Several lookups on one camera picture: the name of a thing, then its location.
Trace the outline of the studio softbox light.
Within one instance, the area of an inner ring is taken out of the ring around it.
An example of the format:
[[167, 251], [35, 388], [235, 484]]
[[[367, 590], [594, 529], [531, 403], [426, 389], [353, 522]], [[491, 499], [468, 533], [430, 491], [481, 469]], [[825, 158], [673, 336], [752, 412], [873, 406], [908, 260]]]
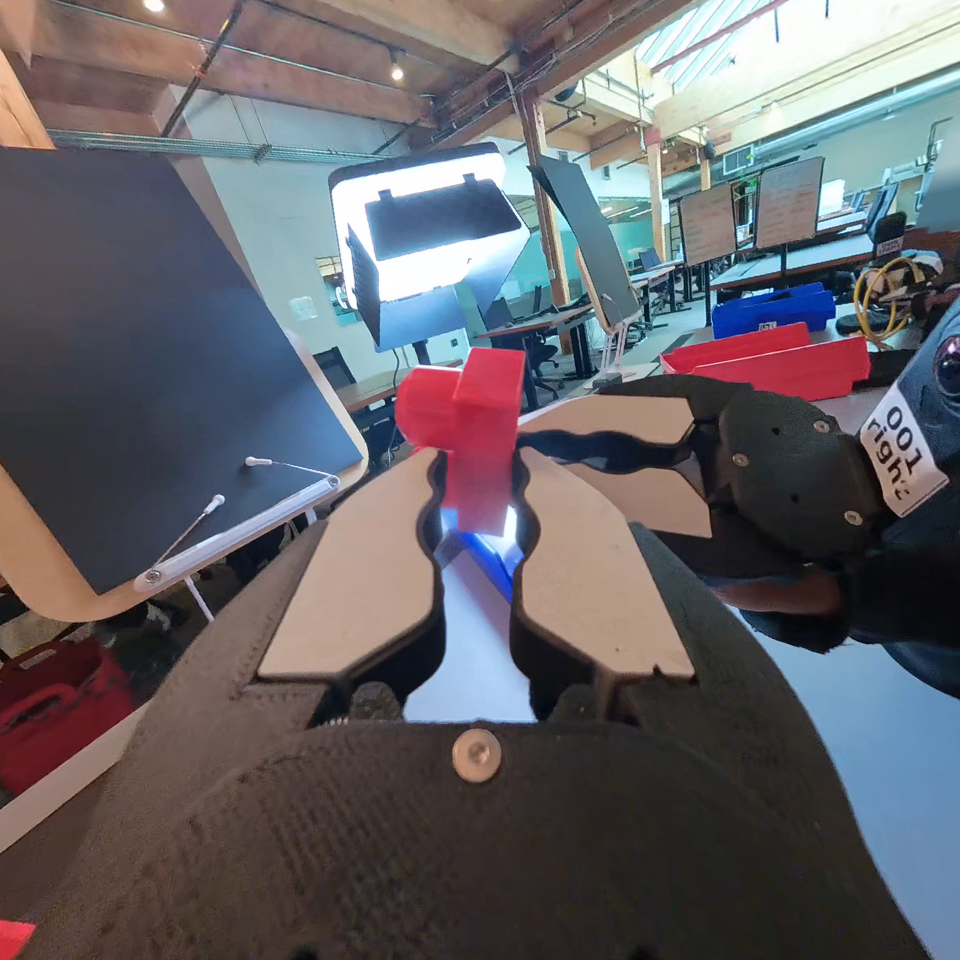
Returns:
[[378, 354], [486, 322], [531, 231], [492, 141], [328, 178], [342, 287]]

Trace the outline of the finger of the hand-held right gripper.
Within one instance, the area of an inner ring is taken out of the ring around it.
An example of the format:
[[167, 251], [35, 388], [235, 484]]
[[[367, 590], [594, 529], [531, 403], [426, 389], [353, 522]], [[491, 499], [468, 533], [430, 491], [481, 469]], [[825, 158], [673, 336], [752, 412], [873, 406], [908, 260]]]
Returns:
[[516, 445], [545, 454], [673, 450], [693, 426], [685, 398], [594, 393], [531, 414], [518, 425]]
[[711, 511], [697, 490], [672, 469], [647, 467], [607, 473], [583, 463], [563, 464], [525, 448], [530, 482], [525, 500], [546, 531], [573, 541], [618, 536], [630, 522], [657, 532], [711, 540]]

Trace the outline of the black board book stand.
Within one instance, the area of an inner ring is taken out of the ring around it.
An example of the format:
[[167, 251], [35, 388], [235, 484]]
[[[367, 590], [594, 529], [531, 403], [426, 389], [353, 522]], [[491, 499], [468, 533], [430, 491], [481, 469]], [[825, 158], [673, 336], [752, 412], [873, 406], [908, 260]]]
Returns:
[[627, 333], [632, 324], [642, 319], [642, 306], [608, 221], [584, 172], [575, 163], [544, 155], [528, 168], [534, 183], [553, 202], [577, 242], [575, 253], [582, 283], [598, 326], [606, 336], [598, 382], [622, 382]]
[[329, 496], [366, 443], [182, 178], [2, 149], [2, 578], [126, 611]]

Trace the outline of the wooden desk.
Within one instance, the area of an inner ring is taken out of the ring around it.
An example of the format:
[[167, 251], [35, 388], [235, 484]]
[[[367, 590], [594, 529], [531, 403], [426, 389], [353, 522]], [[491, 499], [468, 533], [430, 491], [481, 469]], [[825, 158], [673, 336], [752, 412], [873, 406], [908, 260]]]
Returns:
[[419, 367], [420, 365], [392, 368], [357, 383], [335, 387], [334, 391], [346, 412], [354, 415], [378, 403], [391, 402], [397, 396], [403, 380]]

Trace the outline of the red plastic block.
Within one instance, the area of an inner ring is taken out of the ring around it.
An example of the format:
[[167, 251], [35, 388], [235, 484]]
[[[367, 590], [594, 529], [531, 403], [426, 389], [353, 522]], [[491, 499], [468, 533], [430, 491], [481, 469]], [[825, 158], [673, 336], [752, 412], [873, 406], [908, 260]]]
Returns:
[[414, 447], [445, 454], [442, 504], [463, 532], [504, 533], [525, 370], [520, 351], [476, 347], [462, 367], [417, 366], [398, 387], [395, 421]]

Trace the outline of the blue storage bin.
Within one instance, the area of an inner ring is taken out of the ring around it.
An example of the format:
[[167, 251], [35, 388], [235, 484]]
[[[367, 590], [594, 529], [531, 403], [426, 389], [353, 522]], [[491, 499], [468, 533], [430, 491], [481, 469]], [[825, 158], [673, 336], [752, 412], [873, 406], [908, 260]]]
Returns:
[[744, 295], [717, 304], [712, 309], [711, 325], [714, 339], [722, 340], [795, 324], [820, 332], [835, 317], [833, 293], [817, 282]]
[[464, 532], [459, 529], [457, 511], [442, 508], [441, 540], [435, 550], [438, 564], [444, 569], [466, 553], [505, 602], [511, 604], [514, 574], [523, 559], [516, 537], [517, 521], [516, 510], [509, 507], [502, 535]]

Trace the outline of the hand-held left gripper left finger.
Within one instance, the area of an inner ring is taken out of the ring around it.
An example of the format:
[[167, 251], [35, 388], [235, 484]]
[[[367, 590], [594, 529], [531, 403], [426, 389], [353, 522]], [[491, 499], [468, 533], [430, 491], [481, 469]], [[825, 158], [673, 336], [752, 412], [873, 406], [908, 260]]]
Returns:
[[302, 716], [350, 710], [366, 685], [400, 711], [447, 651], [435, 551], [448, 455], [412, 454], [330, 512], [255, 674], [262, 706]]

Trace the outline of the red floor basket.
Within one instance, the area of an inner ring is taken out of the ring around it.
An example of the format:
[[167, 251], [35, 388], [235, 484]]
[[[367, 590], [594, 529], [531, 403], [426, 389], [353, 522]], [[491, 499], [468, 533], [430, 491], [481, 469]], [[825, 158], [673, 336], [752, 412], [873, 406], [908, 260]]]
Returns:
[[126, 672], [94, 636], [58, 636], [3, 661], [2, 801], [25, 793], [137, 707]]

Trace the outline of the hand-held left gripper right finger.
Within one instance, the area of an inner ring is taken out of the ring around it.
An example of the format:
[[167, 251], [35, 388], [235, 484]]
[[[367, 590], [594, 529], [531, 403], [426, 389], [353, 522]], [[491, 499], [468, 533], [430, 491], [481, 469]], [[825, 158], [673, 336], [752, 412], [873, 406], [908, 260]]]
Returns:
[[513, 462], [517, 545], [510, 655], [545, 722], [572, 691], [611, 719], [635, 689], [695, 690], [695, 667], [620, 510], [536, 450]]

